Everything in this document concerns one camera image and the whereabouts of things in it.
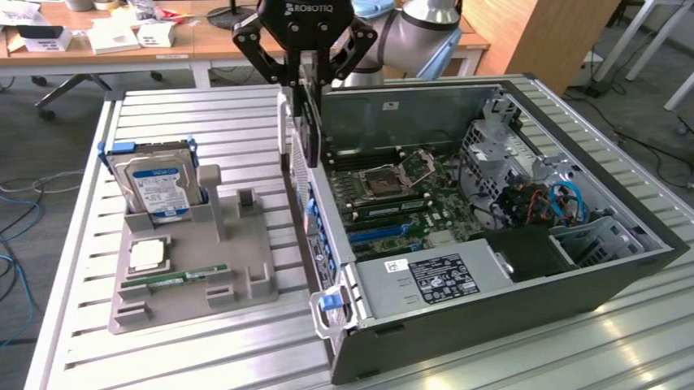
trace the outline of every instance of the paper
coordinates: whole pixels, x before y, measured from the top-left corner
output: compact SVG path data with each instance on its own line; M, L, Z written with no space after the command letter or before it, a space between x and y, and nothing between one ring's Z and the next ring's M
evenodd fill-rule
M40 15L38 8L40 6L32 2L0 0L0 24L5 26L34 25L33 19L36 15Z

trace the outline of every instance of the small white box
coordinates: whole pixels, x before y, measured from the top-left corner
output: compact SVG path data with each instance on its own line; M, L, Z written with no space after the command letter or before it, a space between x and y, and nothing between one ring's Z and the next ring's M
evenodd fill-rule
M173 23L144 24L137 31L137 41L142 47L172 47L174 39Z
M86 31L86 37L94 54L140 49L140 43L129 27L116 24L112 28L100 26Z
M28 51L65 51L72 32L61 26L18 26L21 40Z
M598 71L599 66L603 64L603 58L596 55L592 51L588 51L580 69L575 73L573 80L571 81L569 87L582 87L590 84L594 72Z

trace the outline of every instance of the desk leg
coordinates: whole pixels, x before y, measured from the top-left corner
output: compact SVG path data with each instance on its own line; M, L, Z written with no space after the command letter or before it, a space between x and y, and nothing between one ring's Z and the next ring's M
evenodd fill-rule
M209 88L209 61L192 61L190 71L193 71L194 88Z
M639 61L634 64L631 70L627 73L627 80L631 81L636 78L639 75L640 70L643 69L646 63L651 60L652 54L656 52L658 48L660 47L662 43L664 42L664 39L668 37L670 33L672 32L674 28L676 27L679 21L684 17L686 13L690 10L691 4L694 3L694 0L687 0L682 7L678 9L678 11L674 13L672 17L667 21L667 23L662 26L660 32L655 36L655 39L648 45L648 48L643 52L643 54L639 57Z
M459 63L457 76L473 76L483 50L465 50Z
M627 48L628 42L634 38L634 35L636 34L640 25L643 24L646 18L648 17L648 14L655 8L655 5L656 0L646 0L646 4L640 7L640 11L636 14L636 17L632 18L632 22L627 27L627 31L624 31L624 33L622 34L622 37L619 38L619 41L616 42L616 45L610 52L610 55L604 59L603 64L598 69L598 73L595 74L596 81L600 81L607 76L607 73L610 72L612 65L619 59L619 55Z
M682 102L682 99L684 98L684 95L694 89L694 72L691 73L691 76L688 79L686 79L684 83L674 93L670 100L667 100L667 103L664 103L664 109L667 111L674 110L674 108L678 106L679 102Z

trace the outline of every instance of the metal slotted table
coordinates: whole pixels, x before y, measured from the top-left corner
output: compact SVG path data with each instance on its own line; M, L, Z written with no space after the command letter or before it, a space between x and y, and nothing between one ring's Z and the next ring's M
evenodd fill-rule
M634 196L694 243L694 211L536 81L508 76ZM26 389L333 388L277 157L275 86L130 92L104 103ZM525 120L544 151L552 141ZM106 330L124 199L96 158L101 140L192 134L222 169L220 195L263 197L280 298L225 314L113 336ZM691 251L592 313L549 323L339 389L608 388L694 384Z

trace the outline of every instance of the green circuit board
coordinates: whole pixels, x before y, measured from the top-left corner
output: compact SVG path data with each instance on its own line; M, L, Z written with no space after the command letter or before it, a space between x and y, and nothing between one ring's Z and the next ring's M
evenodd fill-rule
M357 261L465 242L483 230L449 171L417 148L397 163L328 171Z

